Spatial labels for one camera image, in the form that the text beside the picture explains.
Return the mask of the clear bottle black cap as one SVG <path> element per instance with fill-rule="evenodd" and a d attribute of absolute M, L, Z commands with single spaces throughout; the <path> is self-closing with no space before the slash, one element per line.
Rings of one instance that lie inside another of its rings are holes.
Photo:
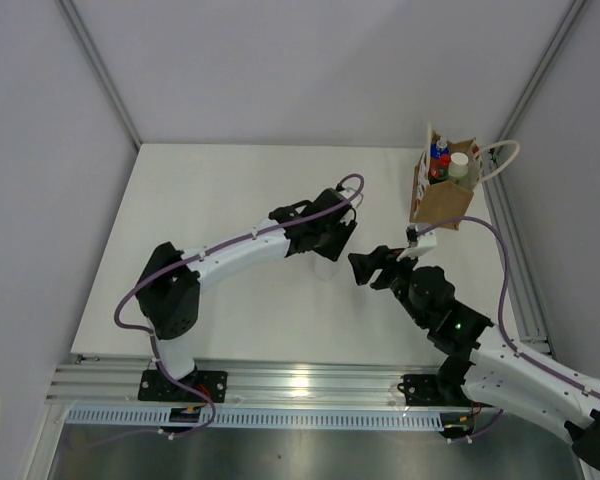
<path fill-rule="evenodd" d="M 316 255 L 314 257 L 313 271 L 319 280 L 330 282 L 339 271 L 339 263 Z"/>

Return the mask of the dark green bottle red cap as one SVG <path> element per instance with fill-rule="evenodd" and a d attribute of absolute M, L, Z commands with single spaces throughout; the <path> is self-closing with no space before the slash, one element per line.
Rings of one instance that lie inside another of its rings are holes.
<path fill-rule="evenodd" d="M 450 163 L 450 154 L 442 154 L 439 157 L 431 158 L 428 171 L 428 180 L 431 185 L 441 183 L 448 179 Z"/>

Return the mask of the green bottle white cap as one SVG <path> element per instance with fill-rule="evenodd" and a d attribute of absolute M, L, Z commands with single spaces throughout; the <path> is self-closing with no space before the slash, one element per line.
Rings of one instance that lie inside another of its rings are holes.
<path fill-rule="evenodd" d="M 466 177 L 469 169 L 469 157 L 463 152 L 454 152 L 450 155 L 450 164 L 448 168 L 448 179 L 453 182 L 460 182 Z"/>

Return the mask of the orange bottle blue cap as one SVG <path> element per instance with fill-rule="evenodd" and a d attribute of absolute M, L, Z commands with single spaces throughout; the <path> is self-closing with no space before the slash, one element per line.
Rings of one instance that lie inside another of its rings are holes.
<path fill-rule="evenodd" d="M 432 159 L 439 159 L 441 156 L 449 156 L 450 149 L 448 142 L 440 138 L 431 144 L 430 156 Z"/>

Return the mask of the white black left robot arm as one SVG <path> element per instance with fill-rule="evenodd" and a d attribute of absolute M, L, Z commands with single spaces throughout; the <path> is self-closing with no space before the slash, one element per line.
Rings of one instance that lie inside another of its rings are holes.
<path fill-rule="evenodd" d="M 199 384 L 186 336 L 198 320 L 203 293 L 251 267 L 294 255 L 313 253 L 335 264 L 357 226 L 358 203 L 346 199 L 342 186 L 327 188 L 313 201 L 274 209 L 249 232 L 214 247 L 156 247 L 134 296 L 152 330 L 162 391 L 183 401 Z"/>

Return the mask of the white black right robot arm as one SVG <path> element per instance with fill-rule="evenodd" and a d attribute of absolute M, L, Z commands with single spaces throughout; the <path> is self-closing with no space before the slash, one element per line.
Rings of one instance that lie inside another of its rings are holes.
<path fill-rule="evenodd" d="M 357 284 L 390 290 L 445 354 L 435 380 L 443 402 L 473 401 L 534 423 L 600 471 L 599 379 L 505 337 L 487 316 L 456 299 L 438 266 L 421 266 L 387 246 L 352 253 L 348 261 Z"/>

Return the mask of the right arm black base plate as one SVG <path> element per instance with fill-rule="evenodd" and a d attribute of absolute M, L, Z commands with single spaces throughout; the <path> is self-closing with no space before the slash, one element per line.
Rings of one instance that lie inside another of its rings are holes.
<path fill-rule="evenodd" d="M 407 406 L 459 407 L 485 406 L 469 399 L 458 382 L 439 374 L 405 374 L 396 386 Z"/>

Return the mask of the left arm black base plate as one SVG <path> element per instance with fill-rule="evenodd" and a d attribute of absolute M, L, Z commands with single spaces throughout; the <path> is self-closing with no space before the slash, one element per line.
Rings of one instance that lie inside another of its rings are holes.
<path fill-rule="evenodd" d="M 227 389 L 228 373 L 219 370 L 197 370 L 184 377 L 180 383 L 193 388 L 214 403 L 223 403 Z M 204 402 L 199 395 L 169 381 L 159 370 L 145 370 L 142 374 L 137 399 L 143 402 L 184 403 Z"/>

